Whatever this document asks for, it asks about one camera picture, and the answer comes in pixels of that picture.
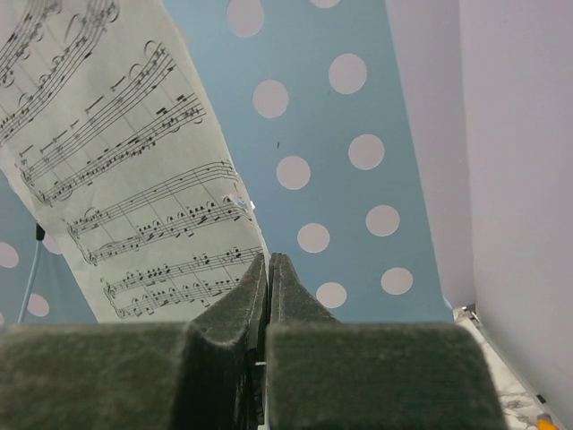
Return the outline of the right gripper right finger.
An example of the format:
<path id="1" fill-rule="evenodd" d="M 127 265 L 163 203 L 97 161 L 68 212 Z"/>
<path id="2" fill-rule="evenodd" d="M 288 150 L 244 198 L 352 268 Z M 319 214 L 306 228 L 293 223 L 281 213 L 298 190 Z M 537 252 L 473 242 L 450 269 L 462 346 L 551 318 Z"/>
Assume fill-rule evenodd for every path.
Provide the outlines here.
<path id="1" fill-rule="evenodd" d="M 267 421 L 272 429 L 502 429 L 484 354 L 443 322 L 342 323 L 290 258 L 269 267 Z"/>

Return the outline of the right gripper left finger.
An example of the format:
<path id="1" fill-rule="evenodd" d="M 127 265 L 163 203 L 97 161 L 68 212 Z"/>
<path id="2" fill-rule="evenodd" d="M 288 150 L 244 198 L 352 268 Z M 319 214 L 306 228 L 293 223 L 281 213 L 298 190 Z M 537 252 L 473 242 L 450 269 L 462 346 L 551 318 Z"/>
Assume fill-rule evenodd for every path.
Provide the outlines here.
<path id="1" fill-rule="evenodd" d="M 188 322 L 17 324 L 1 334 L 4 429 L 255 429 L 262 256 Z"/>

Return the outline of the sheet music red folder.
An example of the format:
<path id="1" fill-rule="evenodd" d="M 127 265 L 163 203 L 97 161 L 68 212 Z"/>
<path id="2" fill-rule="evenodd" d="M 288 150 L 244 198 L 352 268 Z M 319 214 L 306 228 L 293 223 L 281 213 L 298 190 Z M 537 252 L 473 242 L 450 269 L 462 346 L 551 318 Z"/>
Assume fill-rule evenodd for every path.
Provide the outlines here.
<path id="1" fill-rule="evenodd" d="M 1 168 L 101 323 L 197 316 L 267 257 L 160 1 L 2 2 Z"/>

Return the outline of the light blue music stand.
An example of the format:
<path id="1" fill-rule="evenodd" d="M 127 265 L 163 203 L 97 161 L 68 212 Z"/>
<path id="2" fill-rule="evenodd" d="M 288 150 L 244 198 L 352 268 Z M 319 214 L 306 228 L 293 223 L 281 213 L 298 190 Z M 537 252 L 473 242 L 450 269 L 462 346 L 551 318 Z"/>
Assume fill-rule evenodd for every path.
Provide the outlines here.
<path id="1" fill-rule="evenodd" d="M 160 1 L 267 254 L 352 323 L 451 322 L 382 1 Z M 100 323 L 1 172 L 1 324 Z"/>

